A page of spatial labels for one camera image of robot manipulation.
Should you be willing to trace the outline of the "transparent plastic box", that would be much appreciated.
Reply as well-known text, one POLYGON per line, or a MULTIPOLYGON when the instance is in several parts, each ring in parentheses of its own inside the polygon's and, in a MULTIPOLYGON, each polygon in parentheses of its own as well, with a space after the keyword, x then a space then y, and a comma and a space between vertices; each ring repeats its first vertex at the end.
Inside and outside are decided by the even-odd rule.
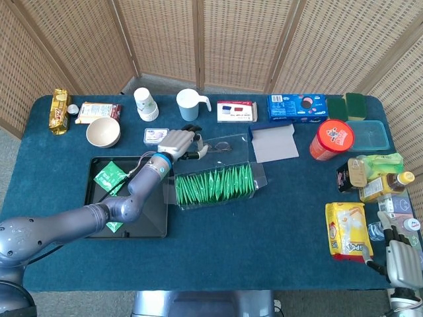
POLYGON ((249 140, 245 133, 229 135, 225 137, 217 137, 214 139, 204 140, 204 143, 217 143, 226 141, 232 147, 232 151, 224 153, 207 153, 205 157, 200 160, 180 160, 174 167, 168 180, 163 184, 164 189, 168 190, 168 198, 165 202, 169 205, 175 205, 181 210, 196 209, 200 207, 211 207, 214 205, 223 205, 233 201, 245 200, 254 197, 255 193, 268 184, 265 175, 264 167, 261 163, 251 161, 249 159, 249 140), (249 197, 238 198, 232 201, 217 203, 214 205, 200 205, 200 206, 180 206, 176 203, 174 179, 178 175, 196 174, 210 169, 225 168, 229 166, 237 166, 243 164, 251 164, 254 184, 256 191, 249 197))

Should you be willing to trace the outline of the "white and red card box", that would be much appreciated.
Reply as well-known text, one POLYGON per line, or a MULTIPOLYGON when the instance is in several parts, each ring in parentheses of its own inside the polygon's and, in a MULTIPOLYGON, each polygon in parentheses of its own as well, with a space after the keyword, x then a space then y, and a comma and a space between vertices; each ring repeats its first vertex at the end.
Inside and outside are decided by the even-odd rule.
POLYGON ((218 123, 253 123, 258 119, 256 102, 246 100, 219 100, 218 123))

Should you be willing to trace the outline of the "green wet wipes pack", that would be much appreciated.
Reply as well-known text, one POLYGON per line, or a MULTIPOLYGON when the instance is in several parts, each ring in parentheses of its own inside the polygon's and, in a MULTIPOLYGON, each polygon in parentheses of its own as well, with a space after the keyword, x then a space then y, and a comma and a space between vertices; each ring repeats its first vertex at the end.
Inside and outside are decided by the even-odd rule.
POLYGON ((389 155, 360 155, 357 159, 364 164, 368 182, 384 175, 404 172, 403 157, 399 153, 389 155))

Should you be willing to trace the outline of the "printed card with smiley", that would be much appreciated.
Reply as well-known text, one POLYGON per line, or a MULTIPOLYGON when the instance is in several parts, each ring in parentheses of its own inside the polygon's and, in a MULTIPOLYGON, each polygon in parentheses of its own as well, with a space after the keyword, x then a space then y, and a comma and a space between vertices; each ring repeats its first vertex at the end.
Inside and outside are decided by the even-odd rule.
POLYGON ((378 202, 379 210, 388 214, 412 214, 412 206, 407 195, 394 195, 378 202))

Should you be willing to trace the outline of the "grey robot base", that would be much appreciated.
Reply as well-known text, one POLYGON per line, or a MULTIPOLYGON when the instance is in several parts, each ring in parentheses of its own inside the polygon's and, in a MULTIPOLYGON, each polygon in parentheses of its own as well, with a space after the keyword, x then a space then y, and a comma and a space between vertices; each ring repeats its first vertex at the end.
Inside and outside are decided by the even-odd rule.
POLYGON ((131 317, 275 317, 269 290, 138 291, 131 317))

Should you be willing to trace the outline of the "black-rimmed eyeglasses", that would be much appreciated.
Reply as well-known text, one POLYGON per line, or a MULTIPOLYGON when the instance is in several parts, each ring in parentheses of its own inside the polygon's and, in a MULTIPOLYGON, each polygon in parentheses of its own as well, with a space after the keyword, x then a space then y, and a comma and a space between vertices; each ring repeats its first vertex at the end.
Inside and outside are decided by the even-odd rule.
POLYGON ((232 151, 232 147, 226 141, 220 141, 217 143, 205 143, 204 147, 207 148, 208 153, 224 153, 232 151))

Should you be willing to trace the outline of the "orange canister red lid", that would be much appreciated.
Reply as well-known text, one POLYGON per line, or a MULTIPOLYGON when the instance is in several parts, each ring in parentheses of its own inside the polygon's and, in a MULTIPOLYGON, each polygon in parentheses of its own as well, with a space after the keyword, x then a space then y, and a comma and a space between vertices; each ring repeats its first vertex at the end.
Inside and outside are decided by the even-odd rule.
POLYGON ((326 120, 318 128, 309 152, 315 160, 326 161, 347 152, 354 144, 352 128, 340 120, 326 120))

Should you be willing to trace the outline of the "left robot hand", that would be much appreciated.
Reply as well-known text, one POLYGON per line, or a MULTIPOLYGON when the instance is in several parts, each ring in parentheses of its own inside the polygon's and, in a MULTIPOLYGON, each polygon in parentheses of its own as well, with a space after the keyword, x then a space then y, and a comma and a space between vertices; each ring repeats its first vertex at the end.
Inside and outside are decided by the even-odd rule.
POLYGON ((200 160, 208 153, 209 146, 198 133, 202 128, 188 124, 182 129, 170 130, 157 147, 158 153, 166 153, 172 162, 200 160))

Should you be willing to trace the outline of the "wicker folding screen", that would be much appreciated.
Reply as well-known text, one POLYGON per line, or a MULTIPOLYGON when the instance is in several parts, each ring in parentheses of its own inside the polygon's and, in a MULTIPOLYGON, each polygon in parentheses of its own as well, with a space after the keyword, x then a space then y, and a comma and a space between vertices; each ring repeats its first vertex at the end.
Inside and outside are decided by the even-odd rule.
POLYGON ((368 93, 423 164, 423 0, 0 0, 0 128, 14 136, 55 88, 114 94, 142 74, 368 93))

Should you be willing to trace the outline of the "green and yellow sponge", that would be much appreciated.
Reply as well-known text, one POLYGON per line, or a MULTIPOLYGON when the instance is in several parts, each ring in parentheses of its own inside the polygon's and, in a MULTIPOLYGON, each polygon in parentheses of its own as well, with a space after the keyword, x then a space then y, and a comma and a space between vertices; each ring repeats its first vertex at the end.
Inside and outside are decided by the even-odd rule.
POLYGON ((367 117, 365 96, 360 93, 347 92, 344 96, 349 120, 364 120, 367 117))

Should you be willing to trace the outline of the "black and pink packet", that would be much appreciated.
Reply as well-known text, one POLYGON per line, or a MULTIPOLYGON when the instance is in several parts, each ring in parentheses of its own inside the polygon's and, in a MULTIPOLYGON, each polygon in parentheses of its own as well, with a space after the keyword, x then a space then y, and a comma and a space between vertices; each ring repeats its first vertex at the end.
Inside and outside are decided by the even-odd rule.
POLYGON ((337 169, 336 180, 337 180, 338 191, 341 193, 358 189, 357 187, 353 187, 349 181, 348 163, 343 164, 340 168, 337 169))

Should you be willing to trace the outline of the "yellow snack bag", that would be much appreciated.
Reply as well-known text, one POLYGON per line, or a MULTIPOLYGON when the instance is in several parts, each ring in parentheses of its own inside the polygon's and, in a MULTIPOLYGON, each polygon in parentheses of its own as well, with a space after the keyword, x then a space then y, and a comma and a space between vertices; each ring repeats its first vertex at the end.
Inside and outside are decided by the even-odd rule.
POLYGON ((363 262, 364 246, 373 258, 363 203, 334 202, 325 205, 328 246, 336 260, 363 262))

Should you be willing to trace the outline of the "beige bowl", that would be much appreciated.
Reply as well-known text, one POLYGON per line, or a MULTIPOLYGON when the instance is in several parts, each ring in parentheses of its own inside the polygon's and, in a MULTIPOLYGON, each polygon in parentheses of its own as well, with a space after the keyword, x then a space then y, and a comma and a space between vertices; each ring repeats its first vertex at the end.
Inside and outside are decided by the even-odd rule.
POLYGON ((112 147, 120 139, 120 124, 114 118, 99 118, 89 124, 86 138, 95 147, 112 147))

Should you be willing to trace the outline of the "row of green sachets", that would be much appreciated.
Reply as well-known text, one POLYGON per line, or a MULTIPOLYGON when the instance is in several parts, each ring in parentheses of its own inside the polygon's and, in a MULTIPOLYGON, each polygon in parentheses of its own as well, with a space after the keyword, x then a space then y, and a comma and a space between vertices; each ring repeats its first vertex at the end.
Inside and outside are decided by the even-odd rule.
POLYGON ((214 205, 249 197, 256 191, 251 164, 178 175, 174 185, 180 206, 214 205))

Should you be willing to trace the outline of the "gold biscuit packet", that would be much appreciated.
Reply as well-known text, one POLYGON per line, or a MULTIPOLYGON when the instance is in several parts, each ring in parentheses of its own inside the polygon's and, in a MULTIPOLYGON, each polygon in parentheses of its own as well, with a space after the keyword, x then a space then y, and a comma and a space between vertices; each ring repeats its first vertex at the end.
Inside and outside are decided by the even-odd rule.
POLYGON ((69 114, 67 108, 71 102, 67 90, 55 89, 49 115, 49 130, 54 135, 63 135, 69 129, 69 114))

